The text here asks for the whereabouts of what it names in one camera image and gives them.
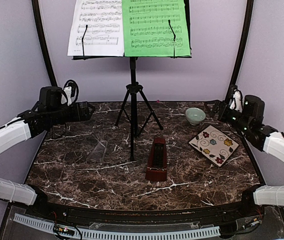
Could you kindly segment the clear plastic metronome cover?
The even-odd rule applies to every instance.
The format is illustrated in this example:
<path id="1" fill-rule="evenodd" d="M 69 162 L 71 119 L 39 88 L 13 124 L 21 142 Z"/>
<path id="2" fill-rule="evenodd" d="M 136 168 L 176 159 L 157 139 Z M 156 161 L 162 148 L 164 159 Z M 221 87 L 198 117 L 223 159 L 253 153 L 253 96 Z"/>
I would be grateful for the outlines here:
<path id="1" fill-rule="evenodd" d="M 97 145 L 89 154 L 87 161 L 89 161 L 90 163 L 98 163 L 98 164 L 104 163 L 104 157 L 106 154 L 107 145 L 108 142 L 106 140 L 98 141 Z"/>

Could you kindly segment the white sheet music paper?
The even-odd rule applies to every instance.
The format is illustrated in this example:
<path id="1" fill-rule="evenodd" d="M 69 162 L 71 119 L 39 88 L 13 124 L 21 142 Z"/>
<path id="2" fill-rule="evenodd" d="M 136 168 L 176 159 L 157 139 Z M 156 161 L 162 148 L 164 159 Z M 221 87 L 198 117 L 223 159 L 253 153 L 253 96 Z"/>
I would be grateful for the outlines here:
<path id="1" fill-rule="evenodd" d="M 68 56 L 122 57 L 124 34 L 120 0 L 76 1 Z"/>

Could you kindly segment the dark red wooden metronome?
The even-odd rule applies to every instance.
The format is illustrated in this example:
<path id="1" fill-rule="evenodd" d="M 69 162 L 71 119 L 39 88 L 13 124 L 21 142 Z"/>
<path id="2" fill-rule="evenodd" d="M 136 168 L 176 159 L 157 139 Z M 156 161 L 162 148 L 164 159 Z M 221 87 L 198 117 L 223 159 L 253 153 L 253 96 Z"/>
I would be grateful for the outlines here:
<path id="1" fill-rule="evenodd" d="M 145 178 L 151 182 L 167 181 L 167 148 L 162 137 L 156 137 L 153 141 Z"/>

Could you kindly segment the green paper sheet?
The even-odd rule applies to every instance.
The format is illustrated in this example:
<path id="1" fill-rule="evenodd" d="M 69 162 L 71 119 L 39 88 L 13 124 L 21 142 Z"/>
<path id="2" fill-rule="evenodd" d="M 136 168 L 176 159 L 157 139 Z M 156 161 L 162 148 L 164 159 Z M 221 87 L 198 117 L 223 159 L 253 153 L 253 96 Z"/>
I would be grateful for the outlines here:
<path id="1" fill-rule="evenodd" d="M 122 14 L 124 56 L 191 56 L 183 0 L 124 0 Z"/>

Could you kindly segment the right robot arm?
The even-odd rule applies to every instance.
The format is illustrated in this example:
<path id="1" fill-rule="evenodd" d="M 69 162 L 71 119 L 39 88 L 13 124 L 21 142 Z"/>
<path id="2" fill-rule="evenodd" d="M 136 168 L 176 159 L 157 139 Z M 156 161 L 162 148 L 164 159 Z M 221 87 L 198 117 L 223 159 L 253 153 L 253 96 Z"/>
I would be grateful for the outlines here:
<path id="1" fill-rule="evenodd" d="M 284 133 L 263 124 L 265 103 L 254 95 L 246 95 L 234 104 L 215 100 L 210 112 L 212 117 L 229 124 L 242 133 L 253 147 L 276 157 L 284 163 Z M 237 213 L 249 216 L 256 206 L 284 207 L 284 185 L 255 185 L 242 193 Z"/>

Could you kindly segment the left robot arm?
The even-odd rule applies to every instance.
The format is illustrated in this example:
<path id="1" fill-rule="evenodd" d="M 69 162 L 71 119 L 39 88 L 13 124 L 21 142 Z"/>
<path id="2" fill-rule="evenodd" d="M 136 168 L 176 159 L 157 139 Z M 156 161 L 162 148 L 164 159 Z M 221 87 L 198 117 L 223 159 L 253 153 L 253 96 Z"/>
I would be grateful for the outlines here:
<path id="1" fill-rule="evenodd" d="M 78 102 L 78 95 L 79 87 L 71 79 L 64 87 L 41 88 L 39 100 L 32 109 L 20 113 L 0 127 L 0 154 L 49 131 L 55 125 L 89 120 L 95 107 L 87 101 Z M 35 186 L 0 178 L 0 199 L 32 206 L 41 218 L 48 218 L 52 214 L 52 206 L 46 203 L 47 195 Z"/>

